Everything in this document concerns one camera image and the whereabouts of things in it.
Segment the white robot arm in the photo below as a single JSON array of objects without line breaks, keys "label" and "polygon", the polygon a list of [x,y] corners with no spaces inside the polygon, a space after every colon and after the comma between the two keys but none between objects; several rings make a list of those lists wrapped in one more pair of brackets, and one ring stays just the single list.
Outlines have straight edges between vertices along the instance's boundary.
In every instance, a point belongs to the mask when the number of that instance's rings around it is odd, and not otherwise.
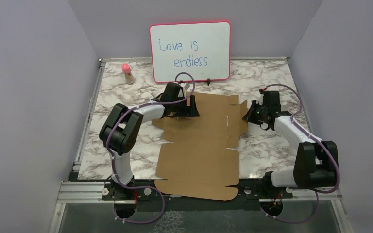
[{"label": "white robot arm", "polygon": [[[113,132],[110,141],[110,148],[114,156],[112,161],[122,184],[127,185],[133,177],[129,151],[135,144],[141,124],[163,117],[199,117],[198,110],[195,106],[195,97],[193,95],[189,97],[190,106],[187,106],[186,101],[168,105],[153,104],[159,102],[174,102],[184,99],[188,88],[188,83],[182,83],[180,85],[168,83],[165,91],[159,95],[159,99],[154,98],[149,101],[149,103],[151,103],[150,105],[132,111],[123,121],[125,127],[118,127]],[[116,104],[114,106],[100,132],[100,139],[103,141],[104,146],[113,126],[118,119],[131,108],[133,108],[133,106],[127,107],[122,104]],[[119,183],[116,180],[117,176],[112,176],[112,179],[116,183]]]},{"label": "white robot arm", "polygon": [[289,144],[297,149],[295,166],[292,169],[266,173],[271,176],[272,185],[275,187],[299,187],[318,188],[332,187],[336,184],[336,168],[327,154],[322,150],[319,141],[331,153],[338,164],[337,146],[332,141],[323,141],[314,137],[307,129],[294,123],[291,113],[281,111],[280,97],[278,91],[259,90],[260,100],[252,101],[251,107],[243,120],[257,124],[267,124],[265,130],[272,129],[281,134]]}]

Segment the white wall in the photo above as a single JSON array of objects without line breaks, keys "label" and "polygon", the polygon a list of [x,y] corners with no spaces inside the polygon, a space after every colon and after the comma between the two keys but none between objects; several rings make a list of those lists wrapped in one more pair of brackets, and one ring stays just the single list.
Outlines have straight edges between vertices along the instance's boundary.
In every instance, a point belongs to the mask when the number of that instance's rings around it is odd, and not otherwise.
[{"label": "white wall", "polygon": [[0,232],[47,232],[98,70],[67,0],[0,0]]},{"label": "white wall", "polygon": [[150,57],[149,26],[229,20],[231,55],[291,56],[322,0],[69,0],[101,58]]},{"label": "white wall", "polygon": [[373,0],[323,0],[289,65],[312,130],[338,145],[353,230],[373,232]]}]

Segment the marble table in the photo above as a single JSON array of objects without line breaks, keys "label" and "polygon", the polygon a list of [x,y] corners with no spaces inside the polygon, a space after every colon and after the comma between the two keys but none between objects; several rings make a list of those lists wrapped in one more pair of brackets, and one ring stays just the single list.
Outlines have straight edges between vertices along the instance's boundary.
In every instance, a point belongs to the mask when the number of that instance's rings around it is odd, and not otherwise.
[{"label": "marble table", "polygon": [[[83,151],[79,180],[106,179],[111,173],[111,161],[98,134],[116,103],[136,105],[145,103],[164,91],[164,84],[153,80],[150,61],[127,62],[133,68],[135,83],[125,84],[121,66],[123,62],[107,62],[100,84],[94,112],[91,115],[89,133]],[[257,100],[258,89],[268,84],[281,83],[295,88],[288,63],[285,60],[258,61],[232,60],[231,77],[222,82],[197,83],[196,92],[232,95],[239,94],[240,102]],[[295,112],[298,101],[290,91],[280,90],[282,109]],[[297,120],[306,127],[305,116],[300,114]],[[141,126],[134,148],[131,150],[131,169],[135,179],[159,179],[155,176],[160,146],[167,143],[161,139],[163,130],[152,126],[150,122]],[[281,170],[294,165],[296,151],[290,148],[288,141],[277,132],[260,129],[249,124],[248,131],[241,136],[239,147],[239,177],[260,178],[267,171]]]}]

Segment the small bottle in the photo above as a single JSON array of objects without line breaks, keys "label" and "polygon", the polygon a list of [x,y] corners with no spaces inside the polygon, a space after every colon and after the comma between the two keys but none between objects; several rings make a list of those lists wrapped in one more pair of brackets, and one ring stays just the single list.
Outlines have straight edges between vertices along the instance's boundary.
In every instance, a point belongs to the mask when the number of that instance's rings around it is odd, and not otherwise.
[{"label": "small bottle", "polygon": [[126,84],[133,84],[135,78],[131,73],[131,67],[127,63],[122,65],[122,72],[125,74]]}]

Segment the cardboard box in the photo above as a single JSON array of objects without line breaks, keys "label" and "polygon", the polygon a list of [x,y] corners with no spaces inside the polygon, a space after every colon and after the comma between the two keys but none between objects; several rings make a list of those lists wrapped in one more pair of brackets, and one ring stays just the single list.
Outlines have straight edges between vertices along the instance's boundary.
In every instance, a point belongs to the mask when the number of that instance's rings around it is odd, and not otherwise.
[{"label": "cardboard box", "polygon": [[163,118],[152,125],[173,143],[161,146],[155,186],[164,193],[213,200],[231,200],[239,182],[239,136],[248,125],[242,117],[247,101],[238,95],[194,93],[200,117]]}]

